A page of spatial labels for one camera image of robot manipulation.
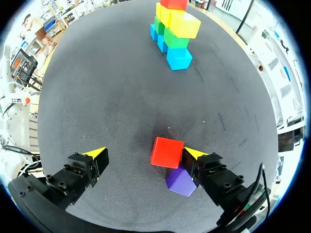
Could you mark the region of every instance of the dark gray tablecloth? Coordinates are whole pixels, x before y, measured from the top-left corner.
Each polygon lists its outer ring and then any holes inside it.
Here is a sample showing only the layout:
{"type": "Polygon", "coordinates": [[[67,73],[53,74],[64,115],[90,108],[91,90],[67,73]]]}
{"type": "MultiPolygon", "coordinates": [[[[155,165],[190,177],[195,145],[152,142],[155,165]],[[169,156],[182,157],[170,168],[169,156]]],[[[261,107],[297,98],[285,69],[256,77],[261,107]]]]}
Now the dark gray tablecloth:
{"type": "Polygon", "coordinates": [[[130,1],[72,23],[45,74],[38,135],[45,174],[74,152],[108,147],[110,164],[67,211],[98,225],[136,231],[200,233],[222,209],[203,189],[186,198],[152,166],[156,136],[216,152],[250,185],[261,162],[271,186],[277,161],[272,105],[240,46],[196,9],[202,25],[187,70],[171,71],[150,24],[156,1],[130,1]]]}

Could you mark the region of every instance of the person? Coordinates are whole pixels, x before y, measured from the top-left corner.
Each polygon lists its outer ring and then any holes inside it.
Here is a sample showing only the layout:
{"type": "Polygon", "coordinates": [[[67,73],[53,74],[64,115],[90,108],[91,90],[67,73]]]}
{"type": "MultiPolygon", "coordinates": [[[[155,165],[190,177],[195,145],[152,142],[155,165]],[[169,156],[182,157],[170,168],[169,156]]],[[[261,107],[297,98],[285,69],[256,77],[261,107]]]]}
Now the person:
{"type": "Polygon", "coordinates": [[[39,17],[32,17],[30,14],[28,14],[22,25],[28,30],[33,33],[35,33],[38,40],[41,40],[46,44],[48,47],[48,54],[50,54],[55,45],[56,42],[53,42],[53,39],[50,35],[47,34],[47,32],[44,30],[43,23],[41,22],[41,19],[39,17]]]}

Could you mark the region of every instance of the screw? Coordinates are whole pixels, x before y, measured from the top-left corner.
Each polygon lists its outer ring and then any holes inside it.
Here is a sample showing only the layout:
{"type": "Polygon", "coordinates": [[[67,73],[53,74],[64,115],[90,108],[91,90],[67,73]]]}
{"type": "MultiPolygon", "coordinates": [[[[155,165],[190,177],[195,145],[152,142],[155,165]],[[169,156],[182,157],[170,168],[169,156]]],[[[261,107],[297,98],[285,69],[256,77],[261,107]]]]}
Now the screw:
{"type": "Polygon", "coordinates": [[[74,170],[74,172],[75,172],[76,174],[81,174],[81,173],[82,173],[82,171],[81,171],[80,169],[78,169],[78,168],[76,168],[76,169],[74,170]]]}
{"type": "Polygon", "coordinates": [[[64,169],[68,170],[70,168],[69,164],[64,164],[64,169]]]}
{"type": "Polygon", "coordinates": [[[210,169],[208,170],[208,173],[209,173],[210,175],[214,174],[214,173],[215,173],[215,169],[210,168],[210,169]]]}
{"type": "Polygon", "coordinates": [[[237,177],[237,180],[238,180],[239,182],[242,182],[243,179],[244,179],[244,176],[242,176],[242,175],[239,175],[239,176],[237,177]]]}
{"type": "Polygon", "coordinates": [[[53,180],[53,176],[52,175],[47,175],[46,179],[47,179],[47,181],[52,181],[53,180]]]}
{"type": "Polygon", "coordinates": [[[230,183],[224,183],[224,188],[225,189],[229,189],[231,187],[231,184],[230,183]]]}
{"type": "Polygon", "coordinates": [[[65,182],[61,181],[58,183],[58,186],[63,188],[63,189],[66,189],[67,188],[67,185],[65,184],[65,182]]]}

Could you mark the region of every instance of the wire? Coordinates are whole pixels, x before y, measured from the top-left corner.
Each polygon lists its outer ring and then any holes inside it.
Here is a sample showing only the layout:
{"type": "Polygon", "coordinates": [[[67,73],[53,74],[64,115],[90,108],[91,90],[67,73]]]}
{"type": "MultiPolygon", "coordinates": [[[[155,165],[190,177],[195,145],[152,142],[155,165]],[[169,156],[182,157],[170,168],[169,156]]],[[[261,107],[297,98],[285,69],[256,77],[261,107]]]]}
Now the wire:
{"type": "Polygon", "coordinates": [[[259,186],[259,182],[260,182],[260,178],[262,175],[262,167],[263,167],[263,163],[260,164],[259,166],[259,170],[258,170],[258,174],[256,177],[256,180],[254,182],[254,185],[250,191],[250,193],[248,194],[247,198],[245,199],[245,201],[242,203],[242,205],[240,206],[240,209],[233,212],[231,215],[231,218],[228,219],[226,225],[228,223],[230,223],[235,217],[237,217],[238,215],[240,215],[240,213],[245,209],[245,207],[247,206],[247,204],[250,202],[250,200],[254,197],[256,190],[258,189],[259,186]]]}
{"type": "Polygon", "coordinates": [[[4,114],[5,114],[14,104],[15,104],[15,103],[11,103],[11,104],[4,110],[4,112],[3,112],[3,114],[2,114],[2,118],[3,118],[4,114]]]}
{"type": "Polygon", "coordinates": [[[31,165],[33,165],[33,164],[28,164],[26,167],[24,167],[24,169],[20,172],[20,174],[18,175],[18,177],[20,177],[22,174],[24,174],[25,171],[26,171],[31,165]]]}
{"type": "Polygon", "coordinates": [[[267,210],[267,215],[266,215],[266,219],[268,218],[269,216],[269,213],[270,213],[270,198],[269,198],[269,193],[268,193],[268,188],[267,188],[267,181],[266,181],[266,173],[264,171],[264,166],[263,166],[263,169],[262,169],[262,177],[263,177],[263,184],[264,184],[264,192],[266,194],[266,197],[267,197],[267,203],[268,203],[268,210],[267,210]]]}
{"type": "Polygon", "coordinates": [[[237,216],[239,216],[241,214],[241,212],[245,209],[245,207],[250,202],[250,200],[254,197],[255,192],[258,189],[260,178],[261,178],[261,175],[262,175],[262,167],[263,167],[263,163],[261,163],[260,166],[259,166],[259,170],[258,170],[258,174],[257,174],[256,180],[254,182],[254,185],[253,185],[250,193],[248,194],[247,198],[245,199],[245,201],[231,215],[229,215],[227,220],[224,220],[222,222],[222,224],[220,224],[219,226],[217,226],[216,228],[214,228],[213,230],[211,230],[208,233],[219,232],[224,227],[226,227],[226,225],[228,225],[232,220],[234,220],[237,216]]]}
{"type": "Polygon", "coordinates": [[[39,157],[40,154],[33,154],[25,149],[22,149],[22,148],[19,148],[19,147],[15,147],[15,146],[10,146],[10,145],[5,145],[2,147],[3,149],[5,150],[8,150],[8,151],[12,151],[12,152],[15,152],[15,153],[19,153],[19,154],[28,154],[28,155],[33,155],[35,157],[39,157]]]}

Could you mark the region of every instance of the red cube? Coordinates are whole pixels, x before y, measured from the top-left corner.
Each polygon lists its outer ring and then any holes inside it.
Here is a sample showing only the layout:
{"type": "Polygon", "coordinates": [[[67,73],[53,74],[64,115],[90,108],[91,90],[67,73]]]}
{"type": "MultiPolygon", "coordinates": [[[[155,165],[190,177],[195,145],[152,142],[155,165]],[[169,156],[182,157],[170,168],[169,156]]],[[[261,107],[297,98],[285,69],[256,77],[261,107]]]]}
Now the red cube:
{"type": "Polygon", "coordinates": [[[161,0],[161,5],[168,9],[186,10],[188,0],[161,0]]]}
{"type": "Polygon", "coordinates": [[[156,137],[151,153],[151,164],[169,168],[178,168],[184,142],[156,137]]]}

